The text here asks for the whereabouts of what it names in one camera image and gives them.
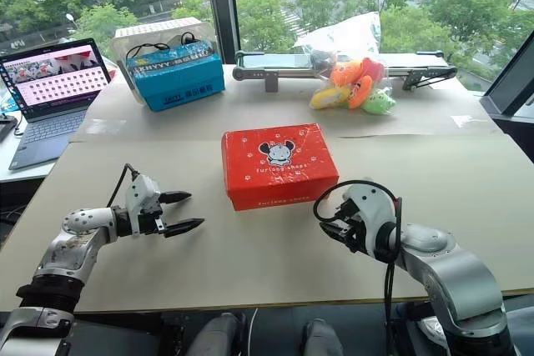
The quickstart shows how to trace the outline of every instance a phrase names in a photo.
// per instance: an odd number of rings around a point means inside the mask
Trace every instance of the cartoon mouse logo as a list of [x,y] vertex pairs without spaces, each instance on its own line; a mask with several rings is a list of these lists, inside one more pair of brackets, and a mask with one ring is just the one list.
[[291,141],[285,141],[285,144],[277,143],[269,146],[267,142],[259,146],[259,151],[267,155],[270,164],[284,166],[291,163],[291,154],[295,144]]

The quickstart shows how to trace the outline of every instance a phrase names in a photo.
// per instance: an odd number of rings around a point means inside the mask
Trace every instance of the gray pants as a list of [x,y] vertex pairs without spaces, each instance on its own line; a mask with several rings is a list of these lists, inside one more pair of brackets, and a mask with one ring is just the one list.
[[[230,356],[237,333],[237,319],[230,313],[224,313],[202,328],[186,356]],[[326,321],[316,318],[306,324],[303,355],[343,356],[341,342]]]

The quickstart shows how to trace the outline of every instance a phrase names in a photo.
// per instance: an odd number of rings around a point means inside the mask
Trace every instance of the laptop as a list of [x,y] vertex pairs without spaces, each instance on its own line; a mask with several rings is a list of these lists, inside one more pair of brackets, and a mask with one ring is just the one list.
[[28,121],[10,170],[58,158],[110,81],[91,38],[2,56],[0,75]]

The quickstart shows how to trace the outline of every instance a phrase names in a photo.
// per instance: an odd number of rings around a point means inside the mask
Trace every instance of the green toy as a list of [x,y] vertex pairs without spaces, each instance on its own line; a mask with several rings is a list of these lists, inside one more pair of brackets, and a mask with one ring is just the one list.
[[387,89],[375,89],[375,91],[363,102],[361,108],[372,114],[386,114],[396,105],[395,99],[391,98]]

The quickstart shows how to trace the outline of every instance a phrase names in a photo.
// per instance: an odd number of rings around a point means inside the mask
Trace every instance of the blue box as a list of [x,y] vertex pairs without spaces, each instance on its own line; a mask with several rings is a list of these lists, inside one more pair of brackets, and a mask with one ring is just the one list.
[[139,94],[155,112],[224,91],[223,64],[204,41],[129,58],[126,63]]

